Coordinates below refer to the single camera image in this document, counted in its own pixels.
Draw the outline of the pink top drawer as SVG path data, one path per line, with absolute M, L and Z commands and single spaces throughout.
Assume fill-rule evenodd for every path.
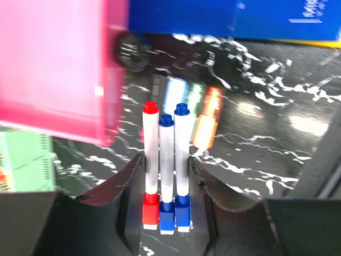
M 128 11 L 128 1 L 1 1 L 1 124 L 111 145 Z

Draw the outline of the orange highlighter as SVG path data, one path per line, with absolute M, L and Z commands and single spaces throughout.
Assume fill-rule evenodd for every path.
M 195 147 L 199 149 L 210 149 L 212 147 L 221 116 L 222 106 L 222 89 L 218 86 L 207 87 L 192 140 Z

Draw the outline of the red whiteboard marker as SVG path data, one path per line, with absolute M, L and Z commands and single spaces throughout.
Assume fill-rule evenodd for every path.
M 158 168 L 159 168 L 159 110 L 157 103 L 147 101 L 142 110 L 145 194 L 143 199 L 143 228 L 156 230 L 159 223 Z

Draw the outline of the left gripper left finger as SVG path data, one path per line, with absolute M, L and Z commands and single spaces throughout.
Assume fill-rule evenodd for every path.
M 1 255 L 138 255 L 145 159 L 71 198 L 60 191 L 1 194 Z

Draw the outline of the blue whiteboard marker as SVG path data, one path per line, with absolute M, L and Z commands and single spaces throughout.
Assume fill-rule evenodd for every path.
M 178 103 L 174 110 L 175 139 L 175 225 L 182 233 L 190 231 L 191 209 L 189 196 L 189 146 L 190 146 L 190 111 L 186 103 Z
M 159 208 L 160 233 L 172 235 L 175 230 L 174 181 L 174 121 L 169 114 L 159 120 L 159 162 L 161 202 Z

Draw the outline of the green highlighter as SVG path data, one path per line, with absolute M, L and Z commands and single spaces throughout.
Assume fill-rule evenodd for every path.
M 205 95 L 206 84 L 201 82 L 190 83 L 186 103 L 190 113 L 198 116 Z

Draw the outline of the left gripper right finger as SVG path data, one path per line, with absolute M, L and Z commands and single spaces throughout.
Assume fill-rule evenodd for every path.
M 189 158 L 195 255 L 340 255 L 340 201 L 252 200 Z

